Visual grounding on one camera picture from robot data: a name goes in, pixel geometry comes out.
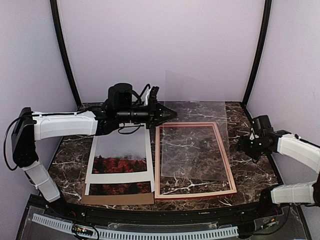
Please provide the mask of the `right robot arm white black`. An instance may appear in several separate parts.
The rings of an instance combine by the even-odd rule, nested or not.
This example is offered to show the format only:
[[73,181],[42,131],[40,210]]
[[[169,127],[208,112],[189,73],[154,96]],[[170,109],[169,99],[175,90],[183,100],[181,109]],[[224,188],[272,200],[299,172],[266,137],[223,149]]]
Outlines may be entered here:
[[[278,153],[304,164],[316,174],[320,173],[320,147],[289,131],[275,131],[268,115],[253,118],[250,134],[241,136],[236,147],[255,163],[264,154]],[[260,217],[266,217],[275,205],[280,204],[319,206],[320,179],[269,187],[261,192],[259,201],[255,205],[255,213]]]

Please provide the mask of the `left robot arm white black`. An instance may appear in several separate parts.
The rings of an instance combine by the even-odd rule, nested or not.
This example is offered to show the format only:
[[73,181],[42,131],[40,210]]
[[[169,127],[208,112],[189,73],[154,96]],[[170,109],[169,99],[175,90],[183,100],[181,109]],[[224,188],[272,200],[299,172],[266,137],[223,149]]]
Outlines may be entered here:
[[21,110],[19,117],[8,126],[11,133],[12,160],[51,203],[51,210],[60,218],[71,213],[62,191],[41,163],[36,152],[37,141],[48,138],[84,135],[105,136],[128,124],[158,127],[177,117],[177,112],[158,102],[158,86],[147,84],[141,94],[129,83],[117,83],[108,89],[101,106],[76,112],[34,112],[30,107]]

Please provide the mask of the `autumn forest photo print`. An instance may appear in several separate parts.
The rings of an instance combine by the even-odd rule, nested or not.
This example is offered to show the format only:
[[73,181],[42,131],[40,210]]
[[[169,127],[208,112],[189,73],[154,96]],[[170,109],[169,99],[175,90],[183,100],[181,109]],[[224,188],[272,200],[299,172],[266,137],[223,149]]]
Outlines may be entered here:
[[144,128],[124,135],[112,132],[92,141],[85,178],[85,195],[94,184],[150,184],[155,191],[150,131]]

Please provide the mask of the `clear acrylic sheet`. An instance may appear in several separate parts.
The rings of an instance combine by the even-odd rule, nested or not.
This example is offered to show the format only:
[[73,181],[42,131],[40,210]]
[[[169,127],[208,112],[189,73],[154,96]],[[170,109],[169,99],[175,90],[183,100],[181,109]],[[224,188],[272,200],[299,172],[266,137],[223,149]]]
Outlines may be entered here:
[[214,92],[213,83],[166,70],[164,105],[177,117],[160,131],[162,177],[228,180],[220,151],[229,145],[226,106]]

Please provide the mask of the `red wooden picture frame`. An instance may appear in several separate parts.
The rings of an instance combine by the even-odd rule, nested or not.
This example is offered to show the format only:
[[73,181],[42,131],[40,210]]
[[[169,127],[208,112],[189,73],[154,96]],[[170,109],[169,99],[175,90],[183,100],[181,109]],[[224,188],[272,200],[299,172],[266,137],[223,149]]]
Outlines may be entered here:
[[228,154],[214,121],[168,122],[155,132],[156,200],[237,193]]

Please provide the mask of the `brown cardboard backing board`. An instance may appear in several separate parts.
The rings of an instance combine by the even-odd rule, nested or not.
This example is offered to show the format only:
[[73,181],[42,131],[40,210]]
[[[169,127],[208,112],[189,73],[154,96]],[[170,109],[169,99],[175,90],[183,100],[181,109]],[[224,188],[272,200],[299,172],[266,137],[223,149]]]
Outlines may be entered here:
[[81,204],[87,205],[152,205],[154,193],[122,194],[122,195],[85,195],[82,191]]

